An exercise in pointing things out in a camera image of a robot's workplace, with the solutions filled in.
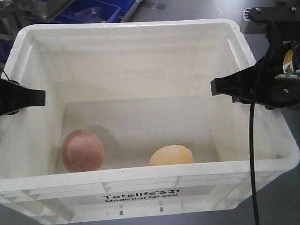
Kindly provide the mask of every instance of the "yellow ball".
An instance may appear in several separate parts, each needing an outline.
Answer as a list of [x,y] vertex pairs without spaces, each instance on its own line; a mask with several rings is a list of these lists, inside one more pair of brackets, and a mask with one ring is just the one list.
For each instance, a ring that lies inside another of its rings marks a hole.
[[193,162],[190,149],[182,145],[168,145],[157,150],[151,157],[149,165],[172,165]]

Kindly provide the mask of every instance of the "plastic storage bin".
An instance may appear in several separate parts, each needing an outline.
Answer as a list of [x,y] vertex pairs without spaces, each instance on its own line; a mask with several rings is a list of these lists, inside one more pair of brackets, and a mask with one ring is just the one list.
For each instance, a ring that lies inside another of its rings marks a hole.
[[119,21],[120,7],[98,0],[75,0],[60,15],[79,20],[82,23],[90,23],[87,16],[78,17],[76,15],[76,13],[89,8],[100,8],[101,19],[107,23],[117,23]]
[[[46,106],[0,118],[0,201],[43,224],[225,210],[250,196],[249,105],[211,96],[210,82],[255,59],[223,19],[24,28],[5,71],[46,90]],[[260,189],[299,162],[279,110],[255,108]],[[68,173],[60,146],[88,128],[99,171]],[[194,163],[147,166],[182,144]]]
[[125,15],[135,0],[104,0],[107,3],[119,6],[121,8],[120,14]]
[[[91,8],[99,8],[101,19],[103,19],[106,23],[119,22],[120,7],[98,0],[75,0],[49,23],[96,23],[90,19],[88,13],[80,17],[76,15],[76,13],[80,11]],[[45,24],[45,22],[33,18],[30,23]]]

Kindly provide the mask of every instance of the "sticker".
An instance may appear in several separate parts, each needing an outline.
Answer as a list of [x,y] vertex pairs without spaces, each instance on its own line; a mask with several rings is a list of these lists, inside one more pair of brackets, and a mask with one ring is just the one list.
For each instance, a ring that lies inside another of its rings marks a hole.
[[154,199],[154,198],[166,198],[175,197],[179,195],[179,189],[173,190],[160,190],[160,191],[141,191],[135,193],[124,193],[124,194],[106,194],[102,195],[102,200],[106,203],[112,202],[125,202],[125,201],[135,201],[143,199]]
[[284,73],[291,73],[292,71],[294,71],[293,56],[294,56],[294,51],[293,51],[293,49],[290,49],[286,53],[285,58],[283,60],[283,72]]

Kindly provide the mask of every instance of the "blue bin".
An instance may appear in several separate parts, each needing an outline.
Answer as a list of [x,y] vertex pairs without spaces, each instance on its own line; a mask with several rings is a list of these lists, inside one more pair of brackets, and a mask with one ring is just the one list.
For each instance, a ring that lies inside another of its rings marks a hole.
[[120,7],[99,0],[75,0],[60,15],[71,20],[80,21],[81,23],[88,23],[88,18],[79,18],[76,16],[76,13],[94,7],[101,8],[101,19],[107,23],[117,23],[119,21]]
[[[88,17],[76,15],[88,8],[101,8],[101,19],[107,23],[119,22],[120,7],[99,0],[75,0],[49,23],[90,23]],[[30,23],[45,24],[46,22],[31,18]]]
[[103,0],[107,3],[121,7],[120,14],[125,15],[135,0]]
[[2,41],[0,42],[0,61],[5,63],[8,60],[11,48],[13,47],[12,41]]

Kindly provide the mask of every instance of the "black clamp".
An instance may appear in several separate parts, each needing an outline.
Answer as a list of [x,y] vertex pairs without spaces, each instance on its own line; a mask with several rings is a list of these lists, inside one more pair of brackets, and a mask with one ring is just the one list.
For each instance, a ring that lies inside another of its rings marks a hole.
[[30,106],[45,106],[45,91],[21,86],[18,82],[0,78],[0,116],[13,115]]
[[[232,96],[233,102],[249,104],[254,84],[262,61],[263,76],[259,82],[256,103],[267,109],[281,108],[300,102],[300,7],[256,7],[249,11],[248,17],[255,23],[265,24],[264,32],[269,41],[266,55],[254,66],[211,82],[212,95]],[[292,76],[285,76],[283,62],[288,51],[293,51]]]

